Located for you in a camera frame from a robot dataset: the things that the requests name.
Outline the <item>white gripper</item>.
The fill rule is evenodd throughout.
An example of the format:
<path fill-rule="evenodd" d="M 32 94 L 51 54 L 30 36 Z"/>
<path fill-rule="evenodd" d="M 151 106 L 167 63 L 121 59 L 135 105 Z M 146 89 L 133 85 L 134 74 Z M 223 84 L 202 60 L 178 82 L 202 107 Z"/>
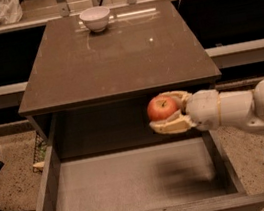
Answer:
<path fill-rule="evenodd" d="M 219 92 L 200 90 L 191 96 L 187 91 L 166 91 L 161 93 L 159 106 L 173 113 L 167 119 L 151 121 L 150 128 L 159 134 L 181 134 L 196 127 L 200 131 L 219 127 Z"/>

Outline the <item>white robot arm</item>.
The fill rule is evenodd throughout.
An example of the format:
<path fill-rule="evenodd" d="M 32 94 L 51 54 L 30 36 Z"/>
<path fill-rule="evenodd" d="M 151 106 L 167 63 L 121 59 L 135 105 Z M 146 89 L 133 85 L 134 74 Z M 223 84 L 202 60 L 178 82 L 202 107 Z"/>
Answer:
<path fill-rule="evenodd" d="M 147 107 L 150 128 L 159 134 L 229 126 L 264 135 L 264 80 L 246 91 L 165 92 L 151 99 Z"/>

